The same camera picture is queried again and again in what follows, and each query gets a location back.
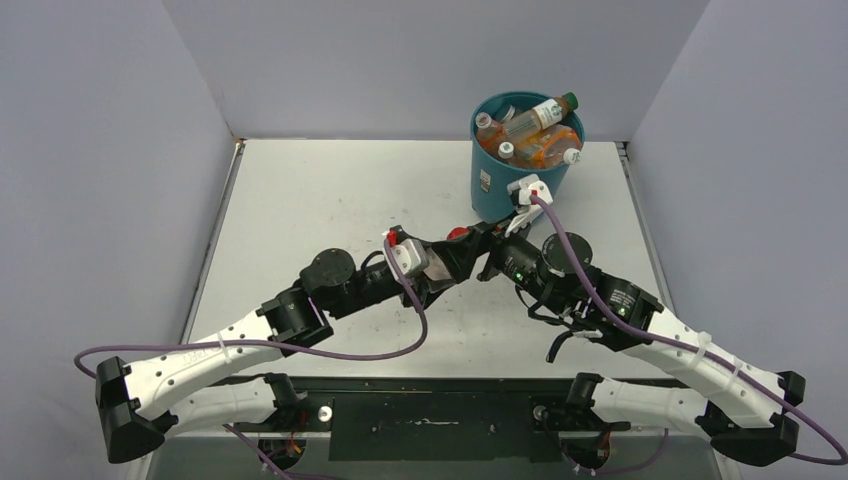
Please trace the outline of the red cap clear bottle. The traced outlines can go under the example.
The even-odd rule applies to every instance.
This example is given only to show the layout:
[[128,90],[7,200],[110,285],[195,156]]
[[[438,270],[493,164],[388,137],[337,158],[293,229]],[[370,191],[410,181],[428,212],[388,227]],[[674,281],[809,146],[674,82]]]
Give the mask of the red cap clear bottle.
[[463,259],[459,244],[469,233],[464,226],[453,228],[442,241],[430,242],[425,246],[428,265],[423,273],[433,283],[451,283],[458,279],[458,264]]

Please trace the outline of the large orange label bottle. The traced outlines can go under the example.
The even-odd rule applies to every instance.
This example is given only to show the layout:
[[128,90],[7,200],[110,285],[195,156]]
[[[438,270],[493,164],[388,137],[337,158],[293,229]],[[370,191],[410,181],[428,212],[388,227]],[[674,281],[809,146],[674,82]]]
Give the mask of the large orange label bottle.
[[515,147],[509,141],[501,142],[497,150],[498,158],[507,164],[510,164],[515,157]]

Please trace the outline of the slim orange label bottle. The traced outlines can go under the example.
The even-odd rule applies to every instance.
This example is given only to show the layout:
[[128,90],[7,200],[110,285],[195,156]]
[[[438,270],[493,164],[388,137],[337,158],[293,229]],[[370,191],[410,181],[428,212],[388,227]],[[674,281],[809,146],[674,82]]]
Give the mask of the slim orange label bottle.
[[500,145],[509,140],[503,125],[486,112],[478,113],[474,118],[477,143],[490,155],[499,155]]

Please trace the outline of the crushed orange label bottle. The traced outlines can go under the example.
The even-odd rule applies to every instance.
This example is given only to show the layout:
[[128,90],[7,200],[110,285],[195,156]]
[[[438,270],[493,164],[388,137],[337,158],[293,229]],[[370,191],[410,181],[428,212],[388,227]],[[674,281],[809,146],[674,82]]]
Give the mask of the crushed orange label bottle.
[[583,143],[577,132],[555,124],[515,145],[514,164],[527,169],[549,169],[580,161]]

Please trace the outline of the green cap coffee bottle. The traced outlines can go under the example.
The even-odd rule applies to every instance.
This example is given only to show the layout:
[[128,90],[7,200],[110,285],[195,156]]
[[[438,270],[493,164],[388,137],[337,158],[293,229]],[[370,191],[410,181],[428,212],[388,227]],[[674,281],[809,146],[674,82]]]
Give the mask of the green cap coffee bottle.
[[568,92],[563,96],[545,100],[506,121],[503,124],[503,132],[511,141],[522,141],[560,123],[578,107],[577,96],[573,92]]

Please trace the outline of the clear plastic jar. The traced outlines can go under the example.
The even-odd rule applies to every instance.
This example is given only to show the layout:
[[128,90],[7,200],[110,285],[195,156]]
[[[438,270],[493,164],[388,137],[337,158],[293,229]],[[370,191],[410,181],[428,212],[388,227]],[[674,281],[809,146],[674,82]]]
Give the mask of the clear plastic jar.
[[494,119],[500,123],[504,123],[511,120],[515,115],[516,107],[512,104],[505,104],[496,111]]

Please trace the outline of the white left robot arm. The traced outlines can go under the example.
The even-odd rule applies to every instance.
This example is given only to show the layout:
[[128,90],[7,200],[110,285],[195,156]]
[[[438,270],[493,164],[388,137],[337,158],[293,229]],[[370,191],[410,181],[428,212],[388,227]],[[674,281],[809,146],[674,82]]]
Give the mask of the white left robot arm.
[[280,373],[248,369],[297,353],[318,354],[331,321],[391,298],[417,312],[468,278],[478,234],[460,227],[441,241],[391,228],[368,265],[330,248],[318,253],[287,289],[242,319],[199,341],[161,347],[147,360],[114,356],[95,370],[95,402],[109,462],[127,463],[176,435],[220,425],[297,420],[304,396]]

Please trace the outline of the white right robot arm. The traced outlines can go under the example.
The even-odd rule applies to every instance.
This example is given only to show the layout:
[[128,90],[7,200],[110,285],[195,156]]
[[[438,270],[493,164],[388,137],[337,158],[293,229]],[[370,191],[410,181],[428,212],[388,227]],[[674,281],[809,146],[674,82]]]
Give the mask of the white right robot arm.
[[479,280],[508,278],[529,296],[530,318],[562,328],[549,359],[567,339],[584,337],[676,380],[673,387],[650,387],[580,373],[565,400],[573,425],[628,423],[676,430],[757,467],[796,452],[799,425],[790,411],[804,398],[801,375],[759,369],[717,346],[654,295],[595,267],[592,248],[582,236],[559,230],[536,246],[526,232],[512,218],[459,228],[425,247],[426,276],[455,285],[472,277],[477,259],[484,257]]

